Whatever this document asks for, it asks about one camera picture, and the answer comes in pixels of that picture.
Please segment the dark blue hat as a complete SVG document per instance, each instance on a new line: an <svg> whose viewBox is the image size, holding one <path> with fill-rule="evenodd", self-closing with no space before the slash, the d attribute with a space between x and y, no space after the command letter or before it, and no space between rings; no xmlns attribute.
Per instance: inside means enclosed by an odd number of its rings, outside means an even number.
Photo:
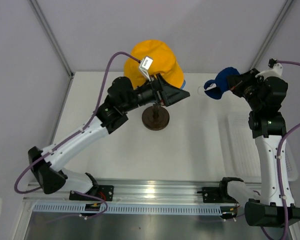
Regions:
<svg viewBox="0 0 300 240"><path fill-rule="evenodd" d="M217 74L215 79L210 79L203 85L205 94L214 100L220 100L222 95L230 90L227 77L239 74L238 70L234 67L223 69Z"/></svg>

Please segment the blue bucket hat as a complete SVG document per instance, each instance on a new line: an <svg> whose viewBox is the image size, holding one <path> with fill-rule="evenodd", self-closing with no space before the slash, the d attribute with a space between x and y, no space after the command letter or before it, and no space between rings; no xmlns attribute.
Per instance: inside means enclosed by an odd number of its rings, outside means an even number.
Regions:
<svg viewBox="0 0 300 240"><path fill-rule="evenodd" d="M183 82L182 82L182 85L181 85L181 87L179 89L183 90L184 87L185 87L185 85L186 85L186 80L184 79Z"/></svg>

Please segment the cream mannequin head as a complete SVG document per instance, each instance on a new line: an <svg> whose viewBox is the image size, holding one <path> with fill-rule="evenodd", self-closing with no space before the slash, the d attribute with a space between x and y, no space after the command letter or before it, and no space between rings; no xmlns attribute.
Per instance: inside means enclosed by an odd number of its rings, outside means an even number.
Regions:
<svg viewBox="0 0 300 240"><path fill-rule="evenodd" d="M160 104L147 107L141 116L143 125L151 131L160 131L170 122L169 112Z"/></svg>

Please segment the yellow hat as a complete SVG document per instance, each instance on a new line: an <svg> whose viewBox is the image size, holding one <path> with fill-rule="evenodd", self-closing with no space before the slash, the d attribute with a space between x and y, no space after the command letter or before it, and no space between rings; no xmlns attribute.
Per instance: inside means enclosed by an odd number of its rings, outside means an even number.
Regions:
<svg viewBox="0 0 300 240"><path fill-rule="evenodd" d="M181 87L184 73L174 52L165 42L157 39L141 41L133 47L130 55L138 60L149 56L153 59L148 70L149 75L161 74L169 84L177 88ZM139 72L138 66L139 64L131 58L128 58L123 66L123 75L130 79L134 88L143 85L146 81L146 78Z"/></svg>

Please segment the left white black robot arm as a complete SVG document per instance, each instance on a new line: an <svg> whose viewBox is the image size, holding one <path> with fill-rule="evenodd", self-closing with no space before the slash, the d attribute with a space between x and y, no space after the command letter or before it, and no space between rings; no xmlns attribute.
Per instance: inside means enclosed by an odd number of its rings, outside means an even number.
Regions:
<svg viewBox="0 0 300 240"><path fill-rule="evenodd" d="M81 194L86 200L98 195L99 184L90 173L67 170L65 165L85 148L116 131L128 121L128 112L147 104L169 107L190 96L188 91L168 83L161 74L152 75L141 86L133 87L126 76L113 80L107 96L87 123L58 143L28 151L31 172L46 195L59 190Z"/></svg>

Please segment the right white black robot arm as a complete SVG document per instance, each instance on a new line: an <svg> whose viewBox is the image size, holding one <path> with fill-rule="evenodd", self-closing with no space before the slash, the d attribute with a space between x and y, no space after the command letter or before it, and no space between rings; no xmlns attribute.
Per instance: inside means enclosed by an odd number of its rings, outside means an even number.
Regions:
<svg viewBox="0 0 300 240"><path fill-rule="evenodd" d="M300 221L300 207L295 205L286 167L288 132L280 108L288 83L282 79L282 73L279 63L268 70L253 68L242 74L227 67L203 85L212 99L219 100L231 91L251 108L248 125L259 156L261 193L249 190L241 179L225 177L217 194L223 202L235 199L244 204L245 220L254 227L284 228Z"/></svg>

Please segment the white plastic basket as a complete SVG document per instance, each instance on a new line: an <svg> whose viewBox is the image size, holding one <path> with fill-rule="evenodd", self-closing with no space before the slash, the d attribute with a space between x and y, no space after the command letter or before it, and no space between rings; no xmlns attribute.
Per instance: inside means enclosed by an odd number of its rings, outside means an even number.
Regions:
<svg viewBox="0 0 300 240"><path fill-rule="evenodd" d="M230 112L228 141L235 175L248 183L261 183L259 153L248 124L248 112Z"/></svg>

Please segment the right aluminium corner post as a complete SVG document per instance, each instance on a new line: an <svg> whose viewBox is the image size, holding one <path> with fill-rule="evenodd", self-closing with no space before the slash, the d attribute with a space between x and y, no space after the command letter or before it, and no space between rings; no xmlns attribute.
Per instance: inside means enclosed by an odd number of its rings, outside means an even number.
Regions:
<svg viewBox="0 0 300 240"><path fill-rule="evenodd" d="M258 64L262 61L263 57L267 53L272 42L275 40L276 35L280 31L282 25L284 24L286 18L290 14L297 0L285 0L278 14L276 15L273 23L270 25L268 32L266 33L263 41L258 48L255 56L253 57L251 63L249 64L248 70L256 68Z"/></svg>

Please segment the aluminium corner post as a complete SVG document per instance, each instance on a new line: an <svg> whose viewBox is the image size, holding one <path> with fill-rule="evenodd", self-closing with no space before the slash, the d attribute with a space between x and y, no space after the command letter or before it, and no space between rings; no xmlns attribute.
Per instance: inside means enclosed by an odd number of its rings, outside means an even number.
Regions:
<svg viewBox="0 0 300 240"><path fill-rule="evenodd" d="M72 79L74 73L70 68L70 65L68 61L66 60L66 57L62 51L62 48L60 47L57 38L55 37L55 34L50 26L50 24L47 21L47 18L37 0L27 0L27 3L32 9L33 14L35 15L38 23L40 24L47 40L50 43L50 46L52 47L52 50L54 51L55 55L57 56L60 64L62 65L64 71L66 72L69 79Z"/></svg>
<svg viewBox="0 0 300 240"><path fill-rule="evenodd" d="M263 41L258 48L255 56L253 57L251 63L249 64L248 70L256 68L258 64L262 61L263 57L267 53L272 42L275 40L276 35L280 31L282 25L284 24L286 18L290 14L297 0L285 0L278 14L276 15L273 23L270 25L268 32L266 33Z"/></svg>

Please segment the aluminium mounting rail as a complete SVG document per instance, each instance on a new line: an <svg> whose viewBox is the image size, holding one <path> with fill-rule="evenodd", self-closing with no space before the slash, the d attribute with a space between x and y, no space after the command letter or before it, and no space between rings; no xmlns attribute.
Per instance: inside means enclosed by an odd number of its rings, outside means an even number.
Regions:
<svg viewBox="0 0 300 240"><path fill-rule="evenodd" d="M163 181L97 178L100 185L114 186L111 204L202 205L203 187L218 187L219 181ZM23 195L23 202L70 202L69 191L44 194L43 190Z"/></svg>

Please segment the left aluminium corner post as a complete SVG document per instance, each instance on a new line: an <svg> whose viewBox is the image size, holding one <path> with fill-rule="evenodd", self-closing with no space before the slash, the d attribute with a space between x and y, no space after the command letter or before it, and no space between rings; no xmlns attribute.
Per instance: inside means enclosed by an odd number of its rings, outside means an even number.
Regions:
<svg viewBox="0 0 300 240"><path fill-rule="evenodd" d="M50 24L47 21L47 18L37 0L27 0L27 3L32 9L33 14L35 15L38 23L40 24L47 40L50 43L50 46L52 47L52 50L54 51L55 55L57 56L60 64L62 65L64 71L66 72L69 79L72 79L74 73L70 68L70 65L68 61L66 60L66 57L62 51L62 48L60 47L57 38L55 37L55 34L50 26Z"/></svg>

